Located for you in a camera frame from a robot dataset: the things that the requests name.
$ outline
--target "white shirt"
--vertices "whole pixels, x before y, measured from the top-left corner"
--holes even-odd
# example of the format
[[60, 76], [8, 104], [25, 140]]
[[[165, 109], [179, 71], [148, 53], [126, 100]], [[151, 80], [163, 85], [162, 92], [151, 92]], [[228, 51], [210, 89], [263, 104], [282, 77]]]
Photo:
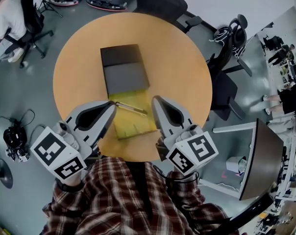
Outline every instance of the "white shirt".
[[9, 34], [19, 40], [26, 33], [21, 0], [4, 0], [0, 4], [0, 38], [2, 39], [8, 28]]

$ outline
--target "sneaker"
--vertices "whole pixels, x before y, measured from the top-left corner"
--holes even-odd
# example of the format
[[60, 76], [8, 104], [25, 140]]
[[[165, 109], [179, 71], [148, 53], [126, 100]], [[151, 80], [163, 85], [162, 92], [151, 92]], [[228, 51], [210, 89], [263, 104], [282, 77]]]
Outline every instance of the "sneaker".
[[17, 60], [19, 60], [21, 58], [21, 56], [24, 53], [24, 49], [22, 48], [18, 48], [16, 51], [14, 51], [14, 56], [8, 59], [9, 63], [14, 63]]
[[266, 111], [266, 113], [267, 113], [268, 115], [271, 114], [271, 111], [269, 110], [269, 108], [265, 108], [265, 111]]

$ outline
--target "desk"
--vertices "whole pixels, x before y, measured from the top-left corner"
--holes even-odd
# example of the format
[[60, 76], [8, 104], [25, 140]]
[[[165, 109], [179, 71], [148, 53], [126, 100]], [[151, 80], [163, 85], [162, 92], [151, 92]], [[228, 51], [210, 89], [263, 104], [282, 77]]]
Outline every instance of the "desk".
[[227, 193], [239, 200], [258, 197], [277, 181], [281, 168], [283, 141], [261, 120], [256, 122], [214, 128], [213, 133], [252, 130], [252, 139], [246, 171], [239, 191], [200, 179], [201, 184]]
[[[194, 123], [208, 117], [212, 85], [209, 69], [192, 40], [172, 24], [139, 13], [117, 13], [96, 19], [64, 45], [53, 76], [53, 93], [63, 119], [78, 105], [108, 99], [100, 48], [138, 44], [150, 82], [149, 97], [161, 95], [186, 107]], [[126, 161], [159, 159], [159, 132], [118, 141], [111, 125], [100, 151]]]

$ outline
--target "black stand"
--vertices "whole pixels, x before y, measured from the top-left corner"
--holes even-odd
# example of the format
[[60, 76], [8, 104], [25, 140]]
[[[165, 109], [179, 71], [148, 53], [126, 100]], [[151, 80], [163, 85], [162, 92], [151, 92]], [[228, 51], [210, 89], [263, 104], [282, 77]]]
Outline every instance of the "black stand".
[[48, 2], [48, 1], [46, 1], [46, 0], [41, 0], [41, 4], [40, 4], [40, 6], [39, 6], [39, 8], [41, 7], [41, 5], [44, 5], [44, 10], [41, 12], [41, 13], [43, 13], [43, 12], [45, 12], [46, 10], [48, 10], [48, 11], [54, 11], [56, 14], [58, 14], [60, 17], [63, 17], [59, 12], [57, 12], [51, 5], [52, 5], [52, 3], [50, 3], [50, 2]]
[[2, 184], [11, 189], [13, 187], [13, 176], [7, 163], [0, 159], [0, 180]]

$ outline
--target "white desk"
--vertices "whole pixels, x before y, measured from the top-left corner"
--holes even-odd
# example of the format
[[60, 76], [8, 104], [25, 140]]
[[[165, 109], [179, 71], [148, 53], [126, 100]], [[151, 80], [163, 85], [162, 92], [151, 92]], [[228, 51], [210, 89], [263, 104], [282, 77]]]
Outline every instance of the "white desk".
[[243, 130], [252, 130], [252, 137], [247, 167], [239, 191], [204, 179], [199, 180], [199, 183], [239, 200], [258, 197], [268, 190], [273, 182], [276, 182], [283, 153], [283, 141], [259, 119], [253, 123], [214, 128], [212, 131], [223, 133]]

